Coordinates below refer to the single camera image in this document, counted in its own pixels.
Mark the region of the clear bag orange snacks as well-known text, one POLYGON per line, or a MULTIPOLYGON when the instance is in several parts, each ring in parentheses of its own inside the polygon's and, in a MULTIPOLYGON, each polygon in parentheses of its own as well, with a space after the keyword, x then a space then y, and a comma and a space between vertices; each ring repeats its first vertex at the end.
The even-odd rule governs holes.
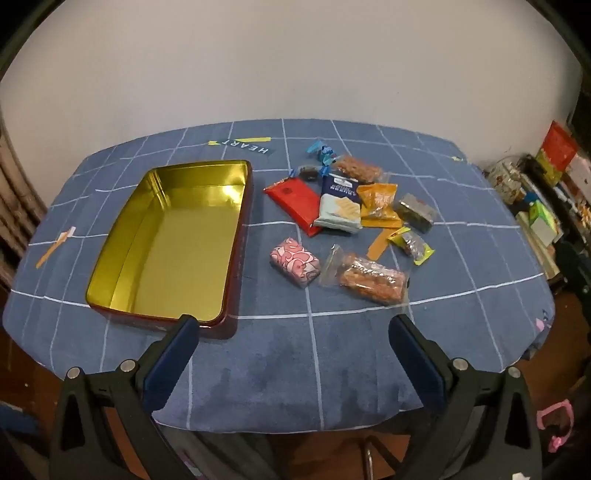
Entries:
POLYGON ((353 295, 381 305, 400 305, 408 300, 406 272, 332 245, 322 264, 318 282, 322 287, 341 287, 353 295))

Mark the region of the yellow chocolate ball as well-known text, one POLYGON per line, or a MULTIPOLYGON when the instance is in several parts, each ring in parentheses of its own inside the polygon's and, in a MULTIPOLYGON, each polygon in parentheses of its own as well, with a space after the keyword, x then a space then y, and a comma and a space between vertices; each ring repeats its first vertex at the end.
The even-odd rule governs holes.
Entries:
POLYGON ((422 266, 435 253, 435 250, 409 227, 401 227, 396 230, 388 237, 388 240, 412 258, 416 266, 422 266))

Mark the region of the grey foil snack bar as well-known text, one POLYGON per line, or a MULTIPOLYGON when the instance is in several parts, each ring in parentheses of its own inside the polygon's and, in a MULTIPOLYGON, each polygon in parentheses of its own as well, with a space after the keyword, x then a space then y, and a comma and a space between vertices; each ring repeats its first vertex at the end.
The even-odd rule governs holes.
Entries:
POLYGON ((439 217, 438 211, 411 193, 405 194, 394 205, 394 210, 408 224, 428 233, 439 217))

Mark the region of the pink patterned snack pack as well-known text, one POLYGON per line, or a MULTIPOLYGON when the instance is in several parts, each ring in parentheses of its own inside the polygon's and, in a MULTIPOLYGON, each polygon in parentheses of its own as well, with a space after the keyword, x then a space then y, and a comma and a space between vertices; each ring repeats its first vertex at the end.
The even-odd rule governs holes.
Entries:
POLYGON ((322 270, 318 257, 294 238, 283 240, 270 251, 270 263, 301 288, 307 287, 322 270))

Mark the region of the orange snack packet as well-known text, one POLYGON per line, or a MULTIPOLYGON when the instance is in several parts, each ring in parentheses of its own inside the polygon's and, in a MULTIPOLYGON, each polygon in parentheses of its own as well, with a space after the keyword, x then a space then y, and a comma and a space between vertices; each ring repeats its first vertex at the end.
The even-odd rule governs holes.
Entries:
POLYGON ((361 223, 364 228, 385 228, 397 230, 403 221, 394 210, 397 184, 374 183, 360 185, 356 193, 362 202, 361 223))

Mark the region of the navy white cracker packet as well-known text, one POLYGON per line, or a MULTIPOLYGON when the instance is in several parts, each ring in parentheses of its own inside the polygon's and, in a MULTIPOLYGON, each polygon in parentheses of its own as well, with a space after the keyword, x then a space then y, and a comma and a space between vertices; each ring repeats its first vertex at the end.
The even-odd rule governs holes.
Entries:
POLYGON ((322 194, 315 227, 355 234, 362 229, 360 183, 356 179, 329 173, 322 178, 322 194))

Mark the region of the red snack packet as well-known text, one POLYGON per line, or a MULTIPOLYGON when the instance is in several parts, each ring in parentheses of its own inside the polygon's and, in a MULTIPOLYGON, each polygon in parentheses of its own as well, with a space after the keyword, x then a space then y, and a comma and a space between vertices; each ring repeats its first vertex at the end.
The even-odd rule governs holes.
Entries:
POLYGON ((322 231, 321 227, 315 226, 315 220, 320 213, 320 195, 300 178, 282 179, 264 188, 263 192, 279 205, 308 237, 314 237, 322 231))

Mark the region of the clear bag peanuts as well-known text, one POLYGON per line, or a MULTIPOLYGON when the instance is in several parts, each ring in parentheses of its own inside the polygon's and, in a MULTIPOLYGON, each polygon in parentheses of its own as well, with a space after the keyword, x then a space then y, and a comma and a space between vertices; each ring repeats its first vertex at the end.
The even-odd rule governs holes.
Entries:
POLYGON ((384 178, 382 168, 350 155, 339 156, 332 163, 332 168, 362 184, 380 183, 384 178))

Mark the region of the dark candy blue ends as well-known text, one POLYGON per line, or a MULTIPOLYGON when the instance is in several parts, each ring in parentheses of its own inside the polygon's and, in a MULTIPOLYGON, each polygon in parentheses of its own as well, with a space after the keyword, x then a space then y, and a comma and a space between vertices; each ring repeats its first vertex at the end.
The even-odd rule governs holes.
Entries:
POLYGON ((291 179, 298 178, 304 182, 314 182, 322 180, 329 174, 329 166, 324 165, 301 165, 290 170, 288 176, 291 179))

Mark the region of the blue candy wrapper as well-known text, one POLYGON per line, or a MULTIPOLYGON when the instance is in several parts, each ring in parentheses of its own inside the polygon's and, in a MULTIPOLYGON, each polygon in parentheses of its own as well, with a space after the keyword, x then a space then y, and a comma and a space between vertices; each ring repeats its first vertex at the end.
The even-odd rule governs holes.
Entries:
POLYGON ((307 154, 317 159, 324 166, 331 166, 339 160, 339 156, 335 154, 335 150, 322 140, 312 143, 307 149, 307 154))

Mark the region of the gold and red tin box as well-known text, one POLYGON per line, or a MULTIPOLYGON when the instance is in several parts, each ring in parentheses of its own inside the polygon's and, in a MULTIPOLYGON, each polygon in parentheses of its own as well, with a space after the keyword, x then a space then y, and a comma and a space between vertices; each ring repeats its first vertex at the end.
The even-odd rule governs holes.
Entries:
POLYGON ((235 335, 252 176, 246 160, 149 170, 98 255, 89 306, 145 330, 165 331, 190 315, 204 337, 235 335))

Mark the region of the pink ribbon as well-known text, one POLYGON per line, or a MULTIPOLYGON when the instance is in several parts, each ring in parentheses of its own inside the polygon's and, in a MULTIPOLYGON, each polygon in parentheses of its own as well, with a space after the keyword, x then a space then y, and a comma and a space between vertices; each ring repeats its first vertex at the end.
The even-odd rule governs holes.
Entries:
POLYGON ((556 453, 572 435, 574 411, 568 399, 536 412, 536 424, 549 453, 556 453))

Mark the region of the green tissue box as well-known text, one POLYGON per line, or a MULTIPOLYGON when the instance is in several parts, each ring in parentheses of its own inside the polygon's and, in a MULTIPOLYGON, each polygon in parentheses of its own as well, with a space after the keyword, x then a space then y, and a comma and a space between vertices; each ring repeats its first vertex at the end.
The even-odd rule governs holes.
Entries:
POLYGON ((559 236, 559 228, 554 215, 540 201, 529 204, 529 227, 544 247, 550 246, 559 236))

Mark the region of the floral ceramic teapot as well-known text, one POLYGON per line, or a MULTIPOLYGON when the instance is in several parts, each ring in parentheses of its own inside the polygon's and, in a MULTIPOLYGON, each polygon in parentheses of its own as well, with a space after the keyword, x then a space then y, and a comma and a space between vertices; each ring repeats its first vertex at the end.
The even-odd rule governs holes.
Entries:
POLYGON ((511 205, 525 197, 518 157, 508 156, 491 164, 485 177, 505 204, 511 205))

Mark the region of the red gift box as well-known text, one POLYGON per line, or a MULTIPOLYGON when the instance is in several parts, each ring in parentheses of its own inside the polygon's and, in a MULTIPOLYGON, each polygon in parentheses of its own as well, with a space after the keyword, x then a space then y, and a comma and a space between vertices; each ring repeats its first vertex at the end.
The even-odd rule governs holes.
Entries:
POLYGON ((553 121, 535 157, 542 169, 544 180, 552 187, 561 180, 562 174, 578 152, 573 137, 556 121, 553 121))

